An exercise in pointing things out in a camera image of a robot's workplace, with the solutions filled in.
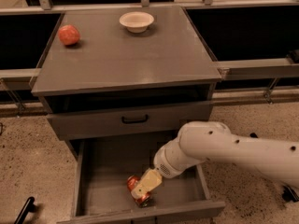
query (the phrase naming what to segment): cabinet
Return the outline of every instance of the cabinet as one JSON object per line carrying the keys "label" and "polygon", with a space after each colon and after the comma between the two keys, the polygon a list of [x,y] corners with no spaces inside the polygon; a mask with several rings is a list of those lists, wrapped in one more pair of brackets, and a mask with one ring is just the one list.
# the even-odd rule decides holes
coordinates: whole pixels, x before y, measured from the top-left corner
{"label": "cabinet", "polygon": [[136,208],[126,178],[194,119],[208,120],[221,76],[181,7],[141,7],[155,22],[143,34],[119,25],[130,8],[67,11],[81,41],[54,38],[32,93],[58,137],[78,158],[73,218],[66,223],[169,223],[216,216],[198,166],[157,189],[156,204]]}

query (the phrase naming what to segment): closed drawer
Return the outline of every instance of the closed drawer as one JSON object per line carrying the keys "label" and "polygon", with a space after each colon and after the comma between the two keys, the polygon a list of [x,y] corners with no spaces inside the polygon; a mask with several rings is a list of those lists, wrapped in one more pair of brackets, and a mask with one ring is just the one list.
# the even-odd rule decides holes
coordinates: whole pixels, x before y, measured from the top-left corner
{"label": "closed drawer", "polygon": [[201,166],[165,179],[150,206],[136,206],[126,187],[131,175],[142,176],[171,132],[139,133],[84,140],[78,156],[74,216],[64,224],[163,224],[217,216],[224,202],[213,202]]}
{"label": "closed drawer", "polygon": [[208,120],[212,104],[192,102],[48,115],[60,140],[176,130],[188,120]]}

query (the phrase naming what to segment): drawer handle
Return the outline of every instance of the drawer handle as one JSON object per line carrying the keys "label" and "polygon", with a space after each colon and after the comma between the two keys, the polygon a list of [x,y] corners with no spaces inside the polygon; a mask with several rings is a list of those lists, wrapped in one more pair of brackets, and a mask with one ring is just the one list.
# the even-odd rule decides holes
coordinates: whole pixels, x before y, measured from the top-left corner
{"label": "drawer handle", "polygon": [[121,117],[121,121],[124,124],[132,124],[132,123],[145,123],[146,121],[148,121],[149,116],[145,115],[144,118],[142,119],[128,119],[126,117]]}

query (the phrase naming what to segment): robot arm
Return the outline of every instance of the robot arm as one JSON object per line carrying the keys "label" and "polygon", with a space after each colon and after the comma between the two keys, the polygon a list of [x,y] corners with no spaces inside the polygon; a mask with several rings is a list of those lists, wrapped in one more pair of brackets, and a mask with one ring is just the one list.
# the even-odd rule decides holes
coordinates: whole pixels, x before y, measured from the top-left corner
{"label": "robot arm", "polygon": [[219,122],[190,122],[178,137],[161,147],[154,158],[154,169],[141,177],[131,191],[138,198],[187,168],[204,161],[233,163],[265,178],[299,190],[299,143],[242,137],[231,134]]}

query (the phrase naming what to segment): red apple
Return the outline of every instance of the red apple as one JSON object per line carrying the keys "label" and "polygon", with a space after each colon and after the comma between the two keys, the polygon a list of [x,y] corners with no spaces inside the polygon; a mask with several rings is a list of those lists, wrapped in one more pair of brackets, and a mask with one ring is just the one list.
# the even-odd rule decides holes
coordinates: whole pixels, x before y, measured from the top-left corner
{"label": "red apple", "polygon": [[58,36],[61,42],[66,45],[74,45],[80,40],[80,33],[73,25],[66,25],[58,30]]}

